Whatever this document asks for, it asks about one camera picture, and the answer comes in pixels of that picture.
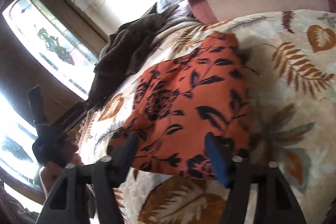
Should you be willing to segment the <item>person's left hand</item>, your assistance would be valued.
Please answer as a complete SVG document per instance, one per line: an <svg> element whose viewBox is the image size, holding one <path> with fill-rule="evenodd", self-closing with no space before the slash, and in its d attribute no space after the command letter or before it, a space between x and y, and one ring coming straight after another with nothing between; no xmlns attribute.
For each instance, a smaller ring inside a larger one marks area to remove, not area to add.
<svg viewBox="0 0 336 224"><path fill-rule="evenodd" d="M76 166L84 165L80 155L78 154L79 147L75 143L71 143L73 155L70 162L74 163ZM43 192L45 197L48 197L49 192L57 180L58 176L62 173L63 168L54 162L49 161L47 164L41 167L39 171L39 177L42 183Z"/></svg>

